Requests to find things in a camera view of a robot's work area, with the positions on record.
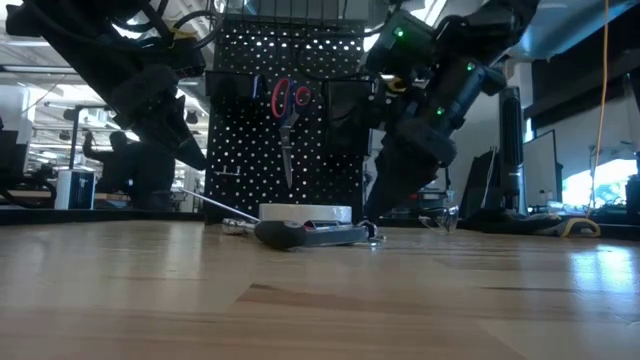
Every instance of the white container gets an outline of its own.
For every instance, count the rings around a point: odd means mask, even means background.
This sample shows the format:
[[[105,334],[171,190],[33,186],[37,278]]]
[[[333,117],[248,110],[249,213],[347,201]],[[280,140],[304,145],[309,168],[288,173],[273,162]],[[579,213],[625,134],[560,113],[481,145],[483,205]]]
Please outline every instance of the white container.
[[[351,207],[260,204],[260,221],[294,221],[304,224],[309,220],[351,223]]]
[[[58,172],[56,210],[91,210],[95,197],[96,176],[92,172],[64,170]]]

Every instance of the scissors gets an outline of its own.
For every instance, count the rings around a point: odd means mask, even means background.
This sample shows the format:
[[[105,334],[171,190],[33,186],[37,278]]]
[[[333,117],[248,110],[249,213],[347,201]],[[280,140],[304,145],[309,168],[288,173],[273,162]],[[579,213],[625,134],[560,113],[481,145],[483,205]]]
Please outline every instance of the scissors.
[[[278,101],[280,92],[284,92],[284,104]],[[283,78],[273,88],[271,95],[271,112],[280,121],[280,142],[282,143],[282,159],[284,160],[284,172],[287,177],[289,189],[293,186],[293,169],[291,164],[291,129],[300,115],[303,114],[311,103],[311,90],[306,86],[296,87],[293,80]]]

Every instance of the window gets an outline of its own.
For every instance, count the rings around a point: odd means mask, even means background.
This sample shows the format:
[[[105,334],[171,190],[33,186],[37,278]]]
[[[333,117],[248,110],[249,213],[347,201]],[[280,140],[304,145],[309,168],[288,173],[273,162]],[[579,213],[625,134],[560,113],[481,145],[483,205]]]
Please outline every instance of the window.
[[[536,133],[533,131],[533,128],[531,127],[531,119],[527,119],[525,126],[526,126],[526,129],[524,133],[524,142],[529,142],[536,137]]]
[[[598,166],[596,171],[596,208],[627,200],[626,186],[631,175],[638,172],[635,160],[613,160]],[[587,205],[591,196],[591,172],[583,171],[562,182],[562,200],[570,205]]]

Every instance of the desk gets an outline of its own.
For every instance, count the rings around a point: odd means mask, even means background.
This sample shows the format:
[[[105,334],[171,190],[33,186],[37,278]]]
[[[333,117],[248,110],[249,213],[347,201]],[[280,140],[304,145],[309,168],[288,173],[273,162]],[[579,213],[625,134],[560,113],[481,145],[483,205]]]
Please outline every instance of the desk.
[[[200,223],[0,229],[1,359],[635,359],[640,245],[381,229],[273,251]]]
[[[47,199],[51,197],[51,193],[48,191],[20,191],[12,190],[9,193],[17,198],[31,198],[31,199]],[[95,194],[95,200],[105,201],[131,201],[128,195],[118,194]]]

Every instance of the scissors blade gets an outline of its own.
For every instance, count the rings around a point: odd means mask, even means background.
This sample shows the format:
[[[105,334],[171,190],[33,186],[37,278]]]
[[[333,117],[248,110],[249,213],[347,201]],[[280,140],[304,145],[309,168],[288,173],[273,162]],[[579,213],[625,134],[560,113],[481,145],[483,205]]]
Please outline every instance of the scissors blade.
[[[287,177],[289,189],[293,187],[293,169],[291,167],[291,149],[282,149],[282,159],[284,162],[284,174]]]

